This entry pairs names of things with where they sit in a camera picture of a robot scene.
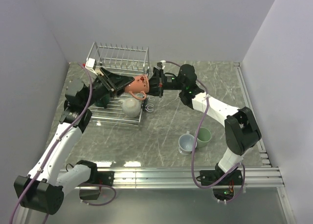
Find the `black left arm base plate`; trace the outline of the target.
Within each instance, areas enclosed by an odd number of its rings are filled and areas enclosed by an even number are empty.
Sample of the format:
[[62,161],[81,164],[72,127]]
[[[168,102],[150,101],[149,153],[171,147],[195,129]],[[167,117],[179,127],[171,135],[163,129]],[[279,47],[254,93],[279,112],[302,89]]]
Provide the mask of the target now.
[[114,171],[100,171],[97,172],[96,178],[93,184],[103,184],[107,186],[113,186]]

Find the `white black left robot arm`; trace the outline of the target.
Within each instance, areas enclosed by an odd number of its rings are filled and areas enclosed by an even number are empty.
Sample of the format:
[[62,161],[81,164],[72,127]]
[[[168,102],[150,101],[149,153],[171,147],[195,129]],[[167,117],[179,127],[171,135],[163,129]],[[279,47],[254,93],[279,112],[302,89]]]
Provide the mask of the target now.
[[133,77],[111,73],[104,68],[87,86],[82,80],[71,80],[65,93],[64,111],[57,131],[46,151],[27,176],[18,176],[14,188],[22,207],[54,215],[64,197],[78,185],[98,182],[97,165],[81,160],[65,174],[59,172],[73,146],[80,140],[92,113],[89,107],[105,96],[114,97],[134,81]]

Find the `dark green mug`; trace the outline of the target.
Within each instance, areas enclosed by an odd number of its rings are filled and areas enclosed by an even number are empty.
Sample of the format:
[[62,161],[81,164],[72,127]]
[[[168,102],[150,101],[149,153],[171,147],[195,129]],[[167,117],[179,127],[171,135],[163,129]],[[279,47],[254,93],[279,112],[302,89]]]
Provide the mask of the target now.
[[94,105],[95,105],[96,107],[106,109],[109,103],[110,103],[110,95],[107,94],[107,95],[105,95],[103,98],[101,98],[100,100],[96,101],[96,102],[94,103]]

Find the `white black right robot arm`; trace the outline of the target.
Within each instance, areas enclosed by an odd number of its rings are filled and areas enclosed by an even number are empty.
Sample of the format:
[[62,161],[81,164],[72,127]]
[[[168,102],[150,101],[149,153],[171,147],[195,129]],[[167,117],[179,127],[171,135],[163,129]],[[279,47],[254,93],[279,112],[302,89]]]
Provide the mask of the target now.
[[165,74],[164,65],[162,61],[154,67],[149,78],[148,95],[162,97],[165,90],[178,90],[184,105],[202,112],[224,127],[227,149],[216,165],[215,178],[219,184],[227,184],[246,152],[262,138],[252,110],[248,107],[240,109],[210,96],[192,65],[181,65],[177,75]]

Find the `silver wire dish rack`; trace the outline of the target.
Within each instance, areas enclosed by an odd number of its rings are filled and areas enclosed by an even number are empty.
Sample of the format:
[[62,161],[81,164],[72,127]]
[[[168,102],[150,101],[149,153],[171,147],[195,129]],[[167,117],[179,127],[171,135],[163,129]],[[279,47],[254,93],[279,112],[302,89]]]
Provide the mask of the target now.
[[123,112],[121,101],[132,96],[124,92],[126,83],[138,75],[150,74],[149,48],[93,42],[85,65],[93,78],[99,77],[111,90],[108,96],[90,107],[92,121],[98,126],[104,123],[139,126],[148,101],[140,101],[140,112],[133,118]]

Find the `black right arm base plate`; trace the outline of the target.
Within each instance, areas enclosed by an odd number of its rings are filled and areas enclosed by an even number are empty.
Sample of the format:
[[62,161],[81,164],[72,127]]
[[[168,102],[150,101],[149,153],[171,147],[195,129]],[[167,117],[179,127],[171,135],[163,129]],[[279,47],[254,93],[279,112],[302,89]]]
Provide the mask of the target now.
[[[200,170],[200,175],[197,177],[197,181],[201,183],[202,186],[209,186],[216,182],[224,175],[224,172],[216,168],[215,170]],[[244,182],[245,173],[238,169],[226,175],[217,186],[231,186],[231,185],[242,185]]]

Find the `light green mug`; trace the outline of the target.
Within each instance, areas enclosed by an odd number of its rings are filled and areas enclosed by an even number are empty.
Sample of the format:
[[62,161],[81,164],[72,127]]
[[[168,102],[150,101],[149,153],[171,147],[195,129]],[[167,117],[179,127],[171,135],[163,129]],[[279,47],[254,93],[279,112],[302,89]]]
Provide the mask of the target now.
[[195,135],[195,138],[197,139],[196,148],[201,149],[208,145],[209,141],[212,138],[212,135],[207,128],[200,127],[198,134]]

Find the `pink white mug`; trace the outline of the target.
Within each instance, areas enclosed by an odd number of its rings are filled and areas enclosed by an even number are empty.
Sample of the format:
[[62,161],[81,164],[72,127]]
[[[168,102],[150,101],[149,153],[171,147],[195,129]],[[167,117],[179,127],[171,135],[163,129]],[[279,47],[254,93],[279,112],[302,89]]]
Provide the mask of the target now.
[[[124,91],[129,93],[133,98],[143,101],[147,98],[147,93],[150,90],[149,79],[146,74],[134,77],[134,81],[128,84]],[[136,96],[137,93],[143,94],[143,97]]]

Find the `light blue mug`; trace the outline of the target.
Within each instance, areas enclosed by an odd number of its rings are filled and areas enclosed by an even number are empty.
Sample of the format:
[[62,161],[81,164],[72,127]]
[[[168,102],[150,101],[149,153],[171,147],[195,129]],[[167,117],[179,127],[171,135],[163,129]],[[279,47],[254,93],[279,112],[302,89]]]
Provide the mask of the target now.
[[196,148],[197,140],[195,139],[195,137],[192,134],[190,134],[189,131],[187,131],[185,134],[182,134],[178,140],[179,152],[184,156],[192,153],[194,141],[196,142],[195,145]]

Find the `beige speckled round mug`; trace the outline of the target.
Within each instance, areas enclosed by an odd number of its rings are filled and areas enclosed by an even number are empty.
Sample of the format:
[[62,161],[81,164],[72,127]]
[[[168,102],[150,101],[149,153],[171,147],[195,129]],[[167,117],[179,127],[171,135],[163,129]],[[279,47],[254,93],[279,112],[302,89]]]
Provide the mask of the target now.
[[120,102],[122,104],[122,111],[126,116],[135,118],[140,114],[141,104],[137,99],[129,97],[120,100]]

